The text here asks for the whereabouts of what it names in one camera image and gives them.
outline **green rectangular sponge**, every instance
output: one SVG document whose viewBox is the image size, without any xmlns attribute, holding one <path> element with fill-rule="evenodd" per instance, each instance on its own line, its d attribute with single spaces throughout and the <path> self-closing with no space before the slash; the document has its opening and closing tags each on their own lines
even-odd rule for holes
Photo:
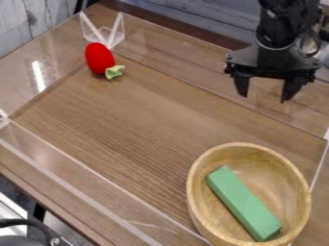
<svg viewBox="0 0 329 246">
<path fill-rule="evenodd" d="M 208 184 L 256 241 L 271 240 L 280 233 L 283 224 L 231 168 L 217 169 L 208 176 Z"/>
</svg>

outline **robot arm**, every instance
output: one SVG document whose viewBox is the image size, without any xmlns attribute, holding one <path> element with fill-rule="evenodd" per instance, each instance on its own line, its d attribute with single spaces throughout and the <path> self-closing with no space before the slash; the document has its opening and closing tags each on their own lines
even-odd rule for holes
<svg viewBox="0 0 329 246">
<path fill-rule="evenodd" d="M 249 79 L 267 77 L 284 79 L 281 101 L 289 100 L 301 87 L 315 80 L 320 63 L 314 55 L 304 54 L 296 40 L 308 34 L 318 50 L 320 41 L 314 26 L 320 22 L 323 11 L 319 0 L 259 0 L 260 24 L 257 43 L 228 55 L 225 72 L 235 78 L 237 90 L 248 97 Z"/>
</svg>

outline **green block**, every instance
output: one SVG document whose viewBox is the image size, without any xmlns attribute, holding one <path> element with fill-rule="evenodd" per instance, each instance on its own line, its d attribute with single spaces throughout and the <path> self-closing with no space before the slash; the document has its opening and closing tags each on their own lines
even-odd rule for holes
<svg viewBox="0 0 329 246">
<path fill-rule="evenodd" d="M 283 224 L 231 168 L 217 169 L 208 177 L 208 184 L 256 241 L 271 240 Z"/>
</svg>

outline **wooden table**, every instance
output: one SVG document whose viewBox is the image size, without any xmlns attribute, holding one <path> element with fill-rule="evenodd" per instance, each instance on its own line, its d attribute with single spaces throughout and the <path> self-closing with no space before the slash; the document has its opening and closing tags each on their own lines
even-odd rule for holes
<svg viewBox="0 0 329 246">
<path fill-rule="evenodd" d="M 216 37 L 217 44 L 243 46 L 227 37 L 199 29 L 192 32 L 188 25 L 110 1 L 93 6 L 88 14 L 97 25 L 109 25 L 120 8 L 208 41 Z M 168 240 L 166 245 L 182 244 L 164 230 L 173 227 L 166 216 L 158 212 L 154 215 L 153 209 L 146 215 L 142 205 L 132 210 L 126 191 L 118 192 L 109 181 L 186 227 L 185 245 L 205 245 L 197 237 L 185 235 L 196 231 L 185 201 L 193 162 L 219 144 L 253 142 L 284 154 L 312 184 L 327 146 L 323 136 L 329 119 L 329 88 L 315 83 L 283 105 L 281 82 L 256 80 L 251 97 L 241 98 L 223 73 L 224 48 L 133 17 L 128 16 L 128 20 L 128 39 L 116 49 L 117 63 L 126 65 L 125 76 L 113 82 L 93 76 L 86 67 L 78 17 L 0 61 L 2 80 L 11 81 L 6 86 L 2 82 L 0 105 L 7 109 L 31 97 L 21 93 L 34 81 L 31 62 L 43 64 L 46 78 L 59 80 L 11 115 L 55 148 L 18 129 L 17 147 L 31 159 L 0 145 L 2 174 L 100 245 L 146 245 L 141 235 L 129 234 L 125 225 L 118 224 L 113 211 L 129 216 L 129 221 L 154 238 Z M 9 135 L 2 137 L 11 142 Z M 58 155 L 59 150 L 77 160 Z M 327 245 L 326 180 L 328 172 L 322 172 L 312 221 L 296 245 Z M 162 230 L 149 229 L 154 221 Z"/>
</svg>

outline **wooden bowl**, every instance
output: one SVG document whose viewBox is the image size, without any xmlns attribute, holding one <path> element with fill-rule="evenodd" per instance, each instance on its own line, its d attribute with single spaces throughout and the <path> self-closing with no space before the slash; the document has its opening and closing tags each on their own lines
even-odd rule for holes
<svg viewBox="0 0 329 246">
<path fill-rule="evenodd" d="M 208 175 L 225 165 L 283 223 L 272 241 L 255 241 L 208 186 Z M 310 220 L 312 195 L 301 172 L 283 155 L 255 144 L 231 143 L 209 150 L 193 164 L 186 192 L 193 223 L 216 246 L 289 245 Z"/>
</svg>

